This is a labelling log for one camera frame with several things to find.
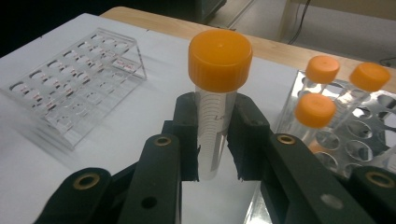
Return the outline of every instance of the white paper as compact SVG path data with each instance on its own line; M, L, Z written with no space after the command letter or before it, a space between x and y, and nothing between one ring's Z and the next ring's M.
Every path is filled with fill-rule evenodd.
M189 41L83 14L0 60L1 86L18 80L96 28L137 40L148 80L129 94L74 151L47 150L12 129L15 111L0 95L0 223L32 223L65 178L86 167L115 174L138 161L149 137L172 119L176 98L194 91L187 70ZM275 127L296 69L254 58L239 90L256 103ZM183 223L243 223L257 182L237 180L224 148L218 176L183 183Z

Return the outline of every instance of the clear plastic tube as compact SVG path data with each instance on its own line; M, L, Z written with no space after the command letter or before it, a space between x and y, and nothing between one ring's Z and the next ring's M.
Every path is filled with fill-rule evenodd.
M198 108L198 172L202 179L212 179L218 169L233 113L236 91L217 93L196 87Z
M319 93L305 94L295 107L294 117L286 133L300 138L309 147L318 129L330 122L335 110L330 98Z
M203 31L189 46L189 76L196 86L198 175L212 179L219 168L236 91L248 79L253 52L237 32Z
M304 85L299 92L299 98L309 92L323 93L339 70L340 64L333 57L327 55L313 57L305 68Z
M307 94L309 92L322 94L323 91L326 89L327 85L328 85L328 83L324 83L324 84L317 83L317 82L314 82L311 79L305 77L304 82L303 82L303 87L301 88L298 96L300 98L304 94Z
M317 132L318 132L318 129L305 126L296 118L294 118L290 122L290 129L288 131L289 134L292 134L292 135L300 138L304 142L304 144L308 147L312 143L312 141L315 139Z
M379 91L390 80L387 69L375 63L360 63L349 76L347 84L334 100L337 107L328 127L334 131L342 126L352 112L373 91Z
M351 83L346 85L340 95L334 100L337 112L328 127L334 130L338 129L369 95L370 92L361 90Z

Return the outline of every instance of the test tube rack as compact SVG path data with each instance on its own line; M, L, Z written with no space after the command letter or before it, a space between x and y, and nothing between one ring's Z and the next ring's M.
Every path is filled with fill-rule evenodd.
M35 133L74 149L146 79L136 40L98 28L0 91L23 108Z
M304 71L298 71L276 133L286 131L304 78ZM336 79L322 94L335 99L346 84ZM396 94L372 92L337 131L320 130L308 147L326 168L345 177L353 168L366 165L396 173Z

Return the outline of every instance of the orange cap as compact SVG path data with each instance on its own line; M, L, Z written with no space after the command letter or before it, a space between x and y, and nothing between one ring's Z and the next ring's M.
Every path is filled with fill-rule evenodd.
M237 32L201 32L189 46L190 79L206 91L236 91L248 79L252 56L250 42Z
M379 91L389 80L389 71L376 63L360 63L349 76L349 81L364 91Z
M335 79L339 70L340 63L333 57L319 55L309 60L305 75L313 82L328 84Z
M330 122L335 110L335 104L329 97L308 93L298 102L294 115L305 126L322 128Z

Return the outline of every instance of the black device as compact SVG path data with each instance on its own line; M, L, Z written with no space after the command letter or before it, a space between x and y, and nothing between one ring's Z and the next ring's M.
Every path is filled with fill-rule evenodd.
M199 181L197 123L194 93L179 96L174 119L147 140L139 162L113 176L101 168L71 174L35 223L181 223L181 182ZM273 134L246 95L236 97L227 140L238 178L262 182L275 224L396 220L395 174L370 166L349 179L333 174L300 139Z
M134 0L128 7L206 24L226 3L227 0Z

